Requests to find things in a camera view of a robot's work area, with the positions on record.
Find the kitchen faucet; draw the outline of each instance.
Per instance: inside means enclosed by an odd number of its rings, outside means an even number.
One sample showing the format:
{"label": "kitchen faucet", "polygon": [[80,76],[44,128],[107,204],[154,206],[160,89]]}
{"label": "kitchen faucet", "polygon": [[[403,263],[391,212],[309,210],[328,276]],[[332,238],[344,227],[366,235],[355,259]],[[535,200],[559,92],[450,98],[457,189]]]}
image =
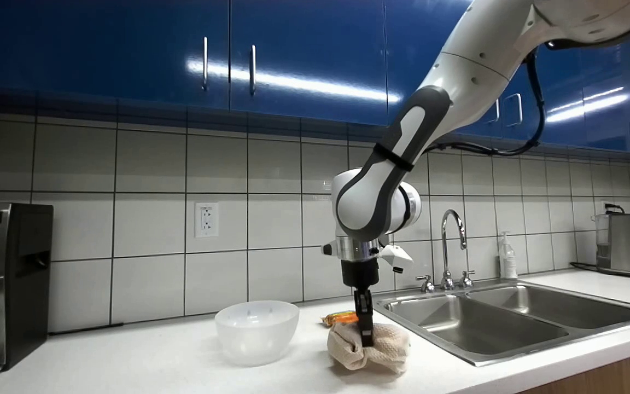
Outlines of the kitchen faucet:
{"label": "kitchen faucet", "polygon": [[[441,219],[441,249],[445,249],[445,277],[441,277],[441,288],[452,288],[452,286],[456,286],[456,282],[452,282],[450,274],[448,274],[448,245],[447,245],[447,219],[448,219],[448,217],[452,217],[456,222],[457,222],[457,227],[459,227],[459,245],[462,245],[462,249],[469,246],[463,219],[459,217],[459,212],[447,210],[447,212],[445,212],[445,219]],[[463,274],[462,284],[463,284],[463,286],[471,286],[469,274]]]}

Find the sink basin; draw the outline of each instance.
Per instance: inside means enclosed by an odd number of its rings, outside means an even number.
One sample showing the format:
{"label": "sink basin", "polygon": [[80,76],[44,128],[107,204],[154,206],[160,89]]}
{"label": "sink basin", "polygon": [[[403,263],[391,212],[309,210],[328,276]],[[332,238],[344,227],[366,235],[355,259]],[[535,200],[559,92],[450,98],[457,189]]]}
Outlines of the sink basin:
{"label": "sink basin", "polygon": [[630,303],[520,282],[469,298],[582,331],[630,323]]}
{"label": "sink basin", "polygon": [[390,298],[375,305],[473,365],[630,326],[627,301],[528,282]]}
{"label": "sink basin", "polygon": [[471,363],[528,353],[568,335],[555,323],[462,295],[395,298],[378,311]]}

